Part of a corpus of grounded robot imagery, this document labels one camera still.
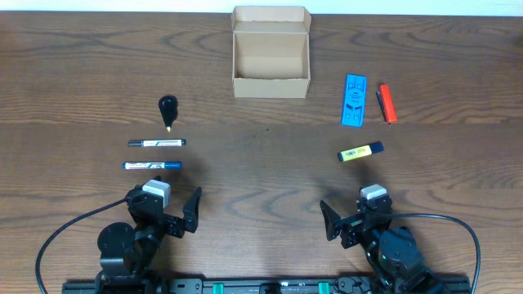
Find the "blue whiteboard marker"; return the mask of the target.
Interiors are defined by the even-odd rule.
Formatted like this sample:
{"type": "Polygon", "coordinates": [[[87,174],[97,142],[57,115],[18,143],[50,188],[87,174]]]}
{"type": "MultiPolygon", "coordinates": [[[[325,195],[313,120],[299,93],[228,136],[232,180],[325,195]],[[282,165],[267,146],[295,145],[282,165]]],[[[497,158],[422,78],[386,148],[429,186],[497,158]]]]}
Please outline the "blue whiteboard marker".
{"type": "Polygon", "coordinates": [[[179,170],[182,169],[181,162],[125,162],[123,163],[125,170],[147,170],[147,169],[166,169],[179,170]]]}

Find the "black whiteboard marker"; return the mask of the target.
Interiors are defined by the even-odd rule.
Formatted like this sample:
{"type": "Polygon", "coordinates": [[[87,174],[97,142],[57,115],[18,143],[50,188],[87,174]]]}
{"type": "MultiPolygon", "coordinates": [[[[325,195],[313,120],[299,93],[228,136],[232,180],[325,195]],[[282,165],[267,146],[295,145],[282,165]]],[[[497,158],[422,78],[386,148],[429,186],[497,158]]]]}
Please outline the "black whiteboard marker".
{"type": "Polygon", "coordinates": [[[173,140],[130,140],[128,147],[180,147],[186,144],[185,139],[173,140]]]}

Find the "yellow highlighter with dark cap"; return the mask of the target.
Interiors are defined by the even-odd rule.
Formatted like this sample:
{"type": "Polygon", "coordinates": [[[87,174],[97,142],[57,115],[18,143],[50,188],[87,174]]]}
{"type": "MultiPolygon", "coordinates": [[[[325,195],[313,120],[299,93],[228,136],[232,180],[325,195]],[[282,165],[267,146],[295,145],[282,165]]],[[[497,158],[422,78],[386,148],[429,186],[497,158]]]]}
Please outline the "yellow highlighter with dark cap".
{"type": "Polygon", "coordinates": [[[353,149],[343,150],[337,153],[338,160],[341,163],[351,161],[357,158],[363,158],[372,154],[381,153],[384,151],[384,146],[381,141],[373,142],[368,145],[362,145],[353,149]]]}

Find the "black teardrop-shaped tool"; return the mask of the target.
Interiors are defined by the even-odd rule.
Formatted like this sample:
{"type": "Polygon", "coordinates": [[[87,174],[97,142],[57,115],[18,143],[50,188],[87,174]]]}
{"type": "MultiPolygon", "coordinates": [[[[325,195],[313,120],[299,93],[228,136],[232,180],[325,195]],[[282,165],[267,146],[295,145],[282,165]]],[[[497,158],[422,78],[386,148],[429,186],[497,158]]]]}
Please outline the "black teardrop-shaped tool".
{"type": "Polygon", "coordinates": [[[159,111],[168,132],[172,130],[173,123],[178,116],[178,100],[173,95],[163,96],[159,100],[159,111]]]}

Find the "cardboard box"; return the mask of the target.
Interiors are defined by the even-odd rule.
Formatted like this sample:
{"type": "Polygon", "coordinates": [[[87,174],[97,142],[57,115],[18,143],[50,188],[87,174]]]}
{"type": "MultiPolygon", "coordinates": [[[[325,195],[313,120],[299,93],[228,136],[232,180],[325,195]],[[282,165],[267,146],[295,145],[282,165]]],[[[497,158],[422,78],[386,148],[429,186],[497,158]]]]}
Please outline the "cardboard box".
{"type": "Polygon", "coordinates": [[[297,6],[237,6],[231,14],[234,97],[304,99],[311,14],[297,6]]]}

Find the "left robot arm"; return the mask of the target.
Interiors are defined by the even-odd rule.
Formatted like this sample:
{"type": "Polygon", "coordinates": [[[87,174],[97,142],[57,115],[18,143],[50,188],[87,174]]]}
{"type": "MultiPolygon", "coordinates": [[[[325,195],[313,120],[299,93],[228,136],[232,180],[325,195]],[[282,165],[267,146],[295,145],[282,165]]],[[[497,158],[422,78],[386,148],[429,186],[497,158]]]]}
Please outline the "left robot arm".
{"type": "Polygon", "coordinates": [[[131,189],[124,198],[136,225],[116,222],[99,234],[101,276],[95,281],[96,293],[168,293],[165,278],[151,268],[152,261],[166,236],[182,238],[199,225],[198,187],[183,207],[183,216],[164,212],[169,203],[170,185],[150,180],[131,189]]]}

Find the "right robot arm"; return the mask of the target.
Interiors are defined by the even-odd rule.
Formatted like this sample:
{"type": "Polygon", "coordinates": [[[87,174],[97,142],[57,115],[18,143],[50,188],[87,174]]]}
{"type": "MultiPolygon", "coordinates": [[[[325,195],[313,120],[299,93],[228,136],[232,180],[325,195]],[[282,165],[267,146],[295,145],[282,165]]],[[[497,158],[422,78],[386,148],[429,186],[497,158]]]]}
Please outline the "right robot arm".
{"type": "Polygon", "coordinates": [[[443,281],[426,266],[410,230],[390,227],[391,205],[388,194],[362,197],[357,201],[358,212],[341,218],[321,201],[327,240],[340,238],[345,249],[360,245],[381,293],[447,293],[443,281]]]}

